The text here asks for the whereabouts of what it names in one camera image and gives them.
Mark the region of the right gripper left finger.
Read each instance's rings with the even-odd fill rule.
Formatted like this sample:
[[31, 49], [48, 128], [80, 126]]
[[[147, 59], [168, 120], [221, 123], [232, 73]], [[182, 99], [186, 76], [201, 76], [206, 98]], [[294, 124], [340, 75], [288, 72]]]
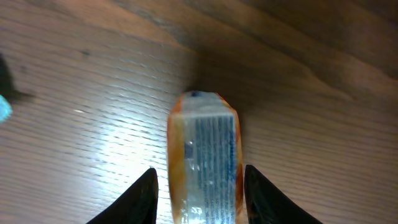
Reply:
[[159, 185], [147, 169], [119, 198], [87, 224], [156, 224]]

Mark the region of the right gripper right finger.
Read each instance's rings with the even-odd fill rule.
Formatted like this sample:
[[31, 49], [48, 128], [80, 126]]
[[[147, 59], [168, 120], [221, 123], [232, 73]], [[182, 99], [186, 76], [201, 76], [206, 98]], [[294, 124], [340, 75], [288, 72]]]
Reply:
[[245, 169], [244, 193], [249, 224], [322, 224], [253, 165]]

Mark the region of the small orange snack box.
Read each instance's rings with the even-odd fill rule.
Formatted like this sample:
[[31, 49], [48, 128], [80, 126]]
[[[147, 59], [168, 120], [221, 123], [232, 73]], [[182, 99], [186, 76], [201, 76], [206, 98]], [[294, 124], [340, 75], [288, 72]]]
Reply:
[[243, 222], [239, 118], [219, 94], [186, 92], [172, 108], [167, 169], [174, 223]]

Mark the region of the teal wet wipes packet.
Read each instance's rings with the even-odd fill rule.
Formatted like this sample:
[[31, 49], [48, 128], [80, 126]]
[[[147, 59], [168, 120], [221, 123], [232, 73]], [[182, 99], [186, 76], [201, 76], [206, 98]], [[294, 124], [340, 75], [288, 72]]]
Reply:
[[12, 114], [12, 108], [9, 102], [3, 97], [0, 96], [0, 123], [5, 122], [10, 115]]

